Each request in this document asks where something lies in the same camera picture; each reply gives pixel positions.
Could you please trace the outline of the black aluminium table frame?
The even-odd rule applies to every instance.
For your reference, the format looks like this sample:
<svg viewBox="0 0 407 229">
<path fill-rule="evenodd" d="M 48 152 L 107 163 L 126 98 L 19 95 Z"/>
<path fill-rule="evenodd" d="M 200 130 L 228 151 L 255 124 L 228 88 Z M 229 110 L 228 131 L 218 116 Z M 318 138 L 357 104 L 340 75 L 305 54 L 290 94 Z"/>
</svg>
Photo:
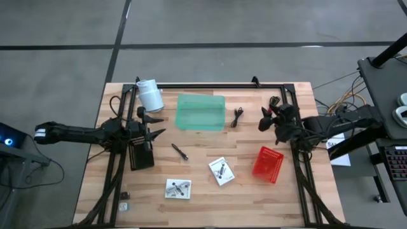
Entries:
<svg viewBox="0 0 407 229">
<path fill-rule="evenodd" d="M 163 122 L 152 130 L 165 128 L 153 143 L 155 166 L 150 169 L 124 170 L 121 188 L 130 193 L 128 210 L 116 215 L 117 227 L 273 227 L 303 226 L 302 207 L 288 144 L 275 143 L 273 130 L 260 132 L 261 108 L 269 98 L 294 90 L 301 117 L 314 116 L 317 107 L 311 85 L 299 83 L 187 83 L 163 86 L 165 107 L 158 113 Z M 225 97 L 226 122 L 236 108 L 244 113 L 235 128 L 222 131 L 187 131 L 175 125 L 177 98 L 180 94 L 222 95 Z M 188 155 L 183 160 L 174 143 Z M 284 160 L 275 184 L 252 175 L 262 146 L 282 153 Z M 209 164 L 224 157 L 235 179 L 219 186 Z M 165 198 L 167 179 L 191 180 L 189 200 Z"/>
</svg>

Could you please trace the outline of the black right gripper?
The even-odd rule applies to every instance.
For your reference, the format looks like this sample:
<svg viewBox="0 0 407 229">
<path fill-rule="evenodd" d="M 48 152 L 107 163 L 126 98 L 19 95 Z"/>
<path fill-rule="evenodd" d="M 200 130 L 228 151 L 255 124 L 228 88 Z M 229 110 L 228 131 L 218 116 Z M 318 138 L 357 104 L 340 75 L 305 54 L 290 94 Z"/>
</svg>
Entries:
<svg viewBox="0 0 407 229">
<path fill-rule="evenodd" d="M 296 117 L 299 114 L 297 107 L 291 104 L 270 105 L 270 108 L 262 107 L 261 112 L 264 117 L 259 121 L 258 130 L 264 132 L 274 124 L 276 144 L 296 140 L 301 135 L 301 130 L 296 124 Z"/>
</svg>

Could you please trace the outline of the white packaged accessory card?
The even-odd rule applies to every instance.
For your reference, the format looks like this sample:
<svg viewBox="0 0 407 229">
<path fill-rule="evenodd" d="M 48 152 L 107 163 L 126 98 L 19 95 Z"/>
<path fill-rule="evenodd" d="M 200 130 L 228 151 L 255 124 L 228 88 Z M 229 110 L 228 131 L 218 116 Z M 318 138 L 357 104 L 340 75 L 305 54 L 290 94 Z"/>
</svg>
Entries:
<svg viewBox="0 0 407 229">
<path fill-rule="evenodd" d="M 214 175 L 219 186 L 235 179 L 235 175 L 228 165 L 227 160 L 224 157 L 218 158 L 209 164 L 209 169 Z"/>
<path fill-rule="evenodd" d="M 167 179 L 165 198 L 189 200 L 191 198 L 191 180 Z"/>
</svg>

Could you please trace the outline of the green translucent plastic bin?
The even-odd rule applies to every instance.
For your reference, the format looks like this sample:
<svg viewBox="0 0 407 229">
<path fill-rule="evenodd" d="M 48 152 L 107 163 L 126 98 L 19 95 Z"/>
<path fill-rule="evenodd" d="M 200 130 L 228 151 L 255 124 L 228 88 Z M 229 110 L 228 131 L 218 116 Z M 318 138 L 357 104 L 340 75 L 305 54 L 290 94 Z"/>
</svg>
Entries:
<svg viewBox="0 0 407 229">
<path fill-rule="evenodd" d="M 222 131 L 225 112 L 222 95 L 180 94 L 175 124 L 181 130 Z"/>
</svg>

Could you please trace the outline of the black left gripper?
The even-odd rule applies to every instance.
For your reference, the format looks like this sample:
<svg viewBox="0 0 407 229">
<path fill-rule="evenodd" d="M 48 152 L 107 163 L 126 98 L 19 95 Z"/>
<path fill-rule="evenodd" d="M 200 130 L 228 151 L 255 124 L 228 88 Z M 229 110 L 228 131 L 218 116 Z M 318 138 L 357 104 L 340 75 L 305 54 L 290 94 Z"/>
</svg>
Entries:
<svg viewBox="0 0 407 229">
<path fill-rule="evenodd" d="M 149 132 L 148 124 L 160 123 L 163 122 L 161 118 L 152 118 L 148 116 L 146 109 L 143 106 L 137 108 L 137 117 L 141 121 L 131 120 L 128 123 L 128 130 L 130 131 L 130 140 L 144 137 L 146 141 L 154 141 L 160 134 L 166 131 L 165 128 L 156 130 L 154 132 Z"/>
</svg>

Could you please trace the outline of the black side desk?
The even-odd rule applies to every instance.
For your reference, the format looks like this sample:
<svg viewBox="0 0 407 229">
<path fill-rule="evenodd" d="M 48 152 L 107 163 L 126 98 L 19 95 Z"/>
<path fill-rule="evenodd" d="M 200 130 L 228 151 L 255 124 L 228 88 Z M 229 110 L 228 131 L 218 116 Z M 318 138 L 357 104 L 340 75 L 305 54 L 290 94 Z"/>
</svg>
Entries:
<svg viewBox="0 0 407 229">
<path fill-rule="evenodd" d="M 383 121 L 384 136 L 378 137 L 375 143 L 379 150 L 378 162 L 385 166 L 384 147 L 407 146 L 407 128 L 400 126 L 392 117 L 393 110 L 400 107 L 397 98 L 407 92 L 407 64 L 391 58 L 381 68 L 375 68 L 370 64 L 372 59 L 373 57 L 361 59 L 357 64 L 374 107 Z M 391 180 L 391 183 L 403 213 L 407 216 L 407 181 Z"/>
</svg>

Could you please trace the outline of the black keyboard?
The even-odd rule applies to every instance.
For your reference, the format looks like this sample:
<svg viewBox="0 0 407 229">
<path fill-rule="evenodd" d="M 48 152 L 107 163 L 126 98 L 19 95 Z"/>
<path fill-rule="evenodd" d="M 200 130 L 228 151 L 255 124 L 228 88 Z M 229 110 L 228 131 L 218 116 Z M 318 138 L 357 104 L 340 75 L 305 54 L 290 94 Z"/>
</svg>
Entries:
<svg viewBox="0 0 407 229">
<path fill-rule="evenodd" d="M 391 180 L 407 181 L 407 146 L 384 147 L 385 166 Z"/>
</svg>

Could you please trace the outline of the white paper sheet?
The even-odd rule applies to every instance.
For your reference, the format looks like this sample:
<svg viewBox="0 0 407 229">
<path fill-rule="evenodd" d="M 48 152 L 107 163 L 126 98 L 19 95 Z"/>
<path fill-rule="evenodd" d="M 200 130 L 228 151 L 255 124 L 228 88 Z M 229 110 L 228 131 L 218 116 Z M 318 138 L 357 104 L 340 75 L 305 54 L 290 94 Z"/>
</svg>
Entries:
<svg viewBox="0 0 407 229">
<path fill-rule="evenodd" d="M 338 135 L 334 135 L 332 138 L 328 139 L 326 142 L 326 148 L 330 149 L 333 146 L 335 146 L 338 143 L 341 143 L 342 141 L 345 140 L 345 135 L 344 133 L 338 134 Z M 351 163 L 350 163 L 350 158 L 349 155 L 343 155 L 341 157 L 338 157 L 334 160 L 331 160 L 331 165 L 333 166 L 344 166 L 344 167 L 350 167 Z"/>
</svg>

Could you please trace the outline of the dark side stand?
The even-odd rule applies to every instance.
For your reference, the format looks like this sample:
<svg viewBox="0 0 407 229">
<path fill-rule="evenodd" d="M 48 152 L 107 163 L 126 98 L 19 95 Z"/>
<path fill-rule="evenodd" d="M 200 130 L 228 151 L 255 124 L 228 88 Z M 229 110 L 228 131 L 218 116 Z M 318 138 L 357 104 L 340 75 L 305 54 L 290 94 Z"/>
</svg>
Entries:
<svg viewBox="0 0 407 229">
<path fill-rule="evenodd" d="M 21 188 L 32 163 L 48 166 L 43 156 L 0 144 L 0 229 L 10 229 Z"/>
</svg>

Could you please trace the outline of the white cylindrical projector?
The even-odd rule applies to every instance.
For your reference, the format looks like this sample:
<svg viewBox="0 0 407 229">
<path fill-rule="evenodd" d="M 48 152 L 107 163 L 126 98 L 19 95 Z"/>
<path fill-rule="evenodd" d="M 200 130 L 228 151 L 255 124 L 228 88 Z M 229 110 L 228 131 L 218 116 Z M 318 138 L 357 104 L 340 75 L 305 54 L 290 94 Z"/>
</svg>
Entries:
<svg viewBox="0 0 407 229">
<path fill-rule="evenodd" d="M 147 112 L 157 113 L 163 109 L 162 90 L 155 80 L 141 80 L 136 85 L 139 89 L 138 98 Z"/>
</svg>

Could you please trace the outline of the black pole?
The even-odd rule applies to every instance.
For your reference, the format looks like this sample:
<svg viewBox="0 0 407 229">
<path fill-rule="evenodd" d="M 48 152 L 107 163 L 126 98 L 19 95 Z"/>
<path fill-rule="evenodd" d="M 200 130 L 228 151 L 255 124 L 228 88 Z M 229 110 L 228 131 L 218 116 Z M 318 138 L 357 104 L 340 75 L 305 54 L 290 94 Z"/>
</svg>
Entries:
<svg viewBox="0 0 407 229">
<path fill-rule="evenodd" d="M 407 46 L 407 32 L 404 33 L 397 41 L 385 49 L 377 57 L 370 60 L 370 64 L 375 68 L 381 68 L 389 59 L 394 57 L 398 52 Z"/>
</svg>

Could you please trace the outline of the red slotted plastic basket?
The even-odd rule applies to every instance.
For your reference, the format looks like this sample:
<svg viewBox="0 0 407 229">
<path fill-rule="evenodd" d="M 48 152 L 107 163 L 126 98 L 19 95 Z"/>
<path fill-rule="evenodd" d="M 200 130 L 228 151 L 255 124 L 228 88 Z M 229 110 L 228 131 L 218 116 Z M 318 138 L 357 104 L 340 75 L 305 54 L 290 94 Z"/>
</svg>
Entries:
<svg viewBox="0 0 407 229">
<path fill-rule="evenodd" d="M 282 153 L 262 146 L 252 169 L 252 175 L 263 181 L 275 184 L 283 160 L 284 155 Z"/>
</svg>

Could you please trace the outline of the computer with blue light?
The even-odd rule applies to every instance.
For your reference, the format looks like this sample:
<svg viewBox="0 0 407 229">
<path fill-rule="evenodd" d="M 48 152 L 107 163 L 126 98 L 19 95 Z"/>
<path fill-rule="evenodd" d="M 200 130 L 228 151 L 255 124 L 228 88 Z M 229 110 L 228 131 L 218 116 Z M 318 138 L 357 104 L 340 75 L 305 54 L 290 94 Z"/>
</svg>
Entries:
<svg viewBox="0 0 407 229">
<path fill-rule="evenodd" d="M 27 134 L 0 122 L 0 143 L 20 149 Z"/>
</svg>

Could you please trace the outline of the black pen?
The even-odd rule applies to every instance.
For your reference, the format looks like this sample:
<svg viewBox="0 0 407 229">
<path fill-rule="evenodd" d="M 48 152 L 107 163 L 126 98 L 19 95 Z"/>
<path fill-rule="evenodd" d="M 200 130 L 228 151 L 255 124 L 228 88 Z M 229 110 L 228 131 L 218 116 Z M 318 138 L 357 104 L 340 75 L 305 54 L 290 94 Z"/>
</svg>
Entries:
<svg viewBox="0 0 407 229">
<path fill-rule="evenodd" d="M 183 160 L 188 160 L 188 155 L 182 152 L 174 143 L 171 144 L 172 147 L 180 154 L 180 156 L 183 158 Z"/>
</svg>

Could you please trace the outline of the black slotted plastic basket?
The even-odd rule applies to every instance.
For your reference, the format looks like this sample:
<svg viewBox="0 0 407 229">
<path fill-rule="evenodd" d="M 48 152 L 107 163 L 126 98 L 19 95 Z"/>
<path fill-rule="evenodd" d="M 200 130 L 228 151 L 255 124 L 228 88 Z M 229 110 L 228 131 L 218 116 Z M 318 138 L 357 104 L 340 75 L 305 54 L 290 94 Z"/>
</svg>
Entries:
<svg viewBox="0 0 407 229">
<path fill-rule="evenodd" d="M 155 165 L 152 143 L 144 137 L 130 140 L 128 150 L 131 170 L 147 169 Z"/>
</svg>

